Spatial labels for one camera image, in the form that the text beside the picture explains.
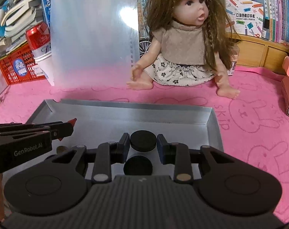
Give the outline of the brown nut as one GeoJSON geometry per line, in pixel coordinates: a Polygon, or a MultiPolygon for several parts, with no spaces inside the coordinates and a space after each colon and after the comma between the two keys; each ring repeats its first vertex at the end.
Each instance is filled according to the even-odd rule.
{"type": "Polygon", "coordinates": [[[56,149],[57,154],[61,154],[63,152],[65,152],[66,150],[68,150],[68,148],[66,146],[58,146],[56,149]]]}

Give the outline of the black disc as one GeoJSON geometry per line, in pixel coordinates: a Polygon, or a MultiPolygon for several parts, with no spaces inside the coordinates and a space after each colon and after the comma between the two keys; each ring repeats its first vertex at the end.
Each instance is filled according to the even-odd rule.
{"type": "Polygon", "coordinates": [[[138,130],[131,134],[131,147],[138,152],[150,152],[156,147],[156,135],[147,130],[138,130]]]}

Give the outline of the red crayon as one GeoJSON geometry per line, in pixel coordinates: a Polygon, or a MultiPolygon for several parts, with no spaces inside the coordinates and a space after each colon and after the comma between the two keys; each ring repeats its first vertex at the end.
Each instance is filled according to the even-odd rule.
{"type": "Polygon", "coordinates": [[[72,127],[74,127],[76,121],[77,121],[77,118],[73,118],[73,119],[69,120],[68,123],[70,123],[72,125],[72,127]]]}

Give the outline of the black small cap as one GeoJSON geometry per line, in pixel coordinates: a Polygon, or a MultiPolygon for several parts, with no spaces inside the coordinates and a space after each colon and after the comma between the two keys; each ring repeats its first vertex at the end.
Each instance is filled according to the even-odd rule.
{"type": "Polygon", "coordinates": [[[130,157],[124,164],[125,175],[130,176],[150,176],[153,173],[153,165],[145,156],[130,157]]]}

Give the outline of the grey cardboard box tray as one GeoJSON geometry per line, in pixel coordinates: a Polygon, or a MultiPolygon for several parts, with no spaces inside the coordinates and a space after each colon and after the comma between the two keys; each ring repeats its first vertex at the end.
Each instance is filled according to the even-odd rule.
{"type": "Polygon", "coordinates": [[[76,118],[74,132],[62,141],[54,140],[52,151],[8,170],[3,180],[56,153],[58,146],[85,146],[96,149],[101,143],[118,142],[124,133],[147,130],[162,134],[169,143],[182,143],[190,149],[212,146],[224,150],[216,114],[202,106],[118,103],[82,100],[43,101],[27,123],[68,122],[76,118]]]}

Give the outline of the white paper cup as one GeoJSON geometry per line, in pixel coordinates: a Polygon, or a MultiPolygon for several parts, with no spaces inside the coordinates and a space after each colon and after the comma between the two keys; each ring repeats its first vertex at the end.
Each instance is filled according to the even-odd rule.
{"type": "Polygon", "coordinates": [[[51,52],[45,53],[42,56],[35,58],[34,60],[40,67],[41,71],[44,73],[44,76],[50,85],[54,86],[54,65],[52,62],[51,52]]]}

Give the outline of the red plastic crate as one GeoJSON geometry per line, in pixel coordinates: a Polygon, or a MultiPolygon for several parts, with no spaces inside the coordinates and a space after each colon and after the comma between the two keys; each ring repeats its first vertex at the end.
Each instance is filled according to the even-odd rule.
{"type": "Polygon", "coordinates": [[[28,43],[1,58],[0,70],[7,85],[46,79],[28,43]]]}

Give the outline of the pink bunny towel mat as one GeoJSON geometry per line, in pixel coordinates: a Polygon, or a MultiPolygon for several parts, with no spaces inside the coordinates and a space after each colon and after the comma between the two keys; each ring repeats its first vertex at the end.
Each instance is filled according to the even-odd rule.
{"type": "Polygon", "coordinates": [[[45,99],[185,104],[214,109],[225,152],[274,175],[283,194],[275,214],[289,221],[289,117],[282,77],[264,68],[237,67],[230,78],[235,100],[216,94],[213,82],[192,88],[155,85],[146,91],[118,87],[60,90],[46,80],[15,84],[1,95],[0,123],[24,123],[45,99]]]}

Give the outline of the red soda can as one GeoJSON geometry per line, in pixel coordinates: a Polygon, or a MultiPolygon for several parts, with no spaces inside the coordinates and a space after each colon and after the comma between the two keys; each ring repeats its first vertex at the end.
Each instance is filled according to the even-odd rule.
{"type": "Polygon", "coordinates": [[[49,27],[45,22],[26,31],[26,39],[35,58],[51,51],[49,27]]]}

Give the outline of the translucent clipboard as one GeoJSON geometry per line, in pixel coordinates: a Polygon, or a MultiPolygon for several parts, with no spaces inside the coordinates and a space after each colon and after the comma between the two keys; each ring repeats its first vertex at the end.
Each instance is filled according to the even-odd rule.
{"type": "Polygon", "coordinates": [[[125,87],[139,60],[137,0],[51,0],[54,82],[125,87]]]}

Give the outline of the brown haired baby doll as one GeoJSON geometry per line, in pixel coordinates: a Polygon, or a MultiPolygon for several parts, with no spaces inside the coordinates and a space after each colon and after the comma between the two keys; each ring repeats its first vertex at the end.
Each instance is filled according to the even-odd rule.
{"type": "Polygon", "coordinates": [[[214,80],[217,94],[234,99],[231,86],[234,45],[226,36],[229,21],[220,0],[149,0],[147,25],[152,41],[132,67],[128,87],[150,90],[165,86],[196,86],[214,80]]]}

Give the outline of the wooden drawer shelf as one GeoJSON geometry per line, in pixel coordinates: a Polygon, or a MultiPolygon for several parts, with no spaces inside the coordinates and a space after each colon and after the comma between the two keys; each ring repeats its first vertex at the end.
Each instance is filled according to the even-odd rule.
{"type": "Polygon", "coordinates": [[[284,58],[289,56],[289,46],[266,41],[258,37],[227,33],[240,49],[237,64],[246,67],[264,67],[277,74],[285,74],[284,58]]]}

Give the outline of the stack of books on crate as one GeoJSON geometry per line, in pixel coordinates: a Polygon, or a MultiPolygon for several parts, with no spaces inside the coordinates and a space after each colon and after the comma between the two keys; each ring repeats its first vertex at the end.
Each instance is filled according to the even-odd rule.
{"type": "Polygon", "coordinates": [[[9,4],[1,21],[5,32],[0,37],[0,58],[25,44],[26,30],[43,21],[41,0],[0,0],[0,6],[5,1],[9,4]]]}

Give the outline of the blue plush toy left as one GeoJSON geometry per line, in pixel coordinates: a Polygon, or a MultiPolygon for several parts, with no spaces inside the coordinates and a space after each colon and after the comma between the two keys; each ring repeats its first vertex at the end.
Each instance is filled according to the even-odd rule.
{"type": "Polygon", "coordinates": [[[2,6],[0,6],[0,37],[4,37],[4,32],[5,32],[5,26],[1,26],[1,21],[4,18],[4,15],[7,10],[9,2],[5,1],[2,6]]]}

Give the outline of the label printer box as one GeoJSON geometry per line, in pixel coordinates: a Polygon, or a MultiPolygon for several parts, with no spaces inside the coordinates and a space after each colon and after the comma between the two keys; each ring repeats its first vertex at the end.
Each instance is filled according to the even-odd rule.
{"type": "Polygon", "coordinates": [[[263,5],[251,0],[224,0],[232,26],[237,34],[261,38],[263,28],[263,5]]]}

